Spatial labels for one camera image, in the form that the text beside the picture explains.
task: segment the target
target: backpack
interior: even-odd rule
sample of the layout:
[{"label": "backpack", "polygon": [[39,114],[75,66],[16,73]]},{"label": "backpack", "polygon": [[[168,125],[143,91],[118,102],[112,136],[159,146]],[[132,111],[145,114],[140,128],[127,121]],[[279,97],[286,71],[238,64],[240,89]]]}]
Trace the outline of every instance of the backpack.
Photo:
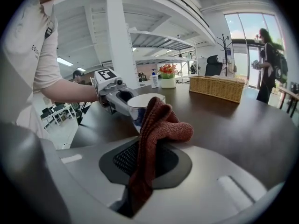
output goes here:
[{"label": "backpack", "polygon": [[54,14],[54,8],[52,9],[52,14],[48,23],[48,27],[45,33],[45,40],[52,34],[52,32],[54,31],[55,28],[55,22],[56,22],[56,18],[55,18],[55,14]]},{"label": "backpack", "polygon": [[274,61],[275,79],[284,84],[288,79],[288,64],[286,62],[285,56],[281,54],[276,48],[274,48]]}]

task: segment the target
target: red towel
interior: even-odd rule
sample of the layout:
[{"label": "red towel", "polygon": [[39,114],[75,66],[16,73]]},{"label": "red towel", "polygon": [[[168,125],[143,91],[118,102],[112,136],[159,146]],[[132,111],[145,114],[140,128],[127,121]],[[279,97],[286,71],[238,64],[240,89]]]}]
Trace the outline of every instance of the red towel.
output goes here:
[{"label": "red towel", "polygon": [[192,135],[193,127],[187,123],[180,123],[171,105],[163,103],[158,97],[150,100],[140,130],[137,170],[129,182],[134,213],[144,205],[153,192],[157,141],[168,138],[186,142]]}]

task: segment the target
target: white bottle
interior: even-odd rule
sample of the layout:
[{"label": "white bottle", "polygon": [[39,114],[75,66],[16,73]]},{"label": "white bottle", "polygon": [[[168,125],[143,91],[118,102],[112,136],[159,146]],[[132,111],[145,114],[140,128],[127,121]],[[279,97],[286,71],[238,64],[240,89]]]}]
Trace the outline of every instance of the white bottle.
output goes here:
[{"label": "white bottle", "polygon": [[152,88],[157,88],[157,87],[159,87],[158,75],[155,74],[155,69],[152,69],[152,70],[153,70],[153,73],[150,76],[151,87]]}]

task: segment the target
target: robotic arm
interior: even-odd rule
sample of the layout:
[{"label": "robotic arm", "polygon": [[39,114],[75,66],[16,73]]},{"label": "robotic arm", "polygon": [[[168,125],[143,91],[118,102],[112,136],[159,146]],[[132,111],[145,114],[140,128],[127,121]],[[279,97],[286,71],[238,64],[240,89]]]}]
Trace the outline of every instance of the robotic arm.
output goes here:
[{"label": "robotic arm", "polygon": [[127,87],[122,78],[112,69],[99,70],[94,73],[94,87],[100,104],[110,114],[120,112],[129,116],[127,102],[138,96],[135,90]]}]

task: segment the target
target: coat rack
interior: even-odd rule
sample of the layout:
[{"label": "coat rack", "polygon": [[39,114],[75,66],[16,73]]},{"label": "coat rack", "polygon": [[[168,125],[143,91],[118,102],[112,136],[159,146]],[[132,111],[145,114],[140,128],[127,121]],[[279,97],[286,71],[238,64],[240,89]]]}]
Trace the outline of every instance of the coat rack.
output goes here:
[{"label": "coat rack", "polygon": [[222,34],[222,38],[217,37],[218,39],[220,39],[223,42],[223,45],[221,45],[220,43],[218,43],[219,45],[221,45],[223,47],[224,53],[225,53],[225,76],[228,76],[228,51],[227,48],[228,46],[231,44],[226,45],[226,40],[229,40],[229,36],[227,36],[226,38],[224,38],[224,34]]}]

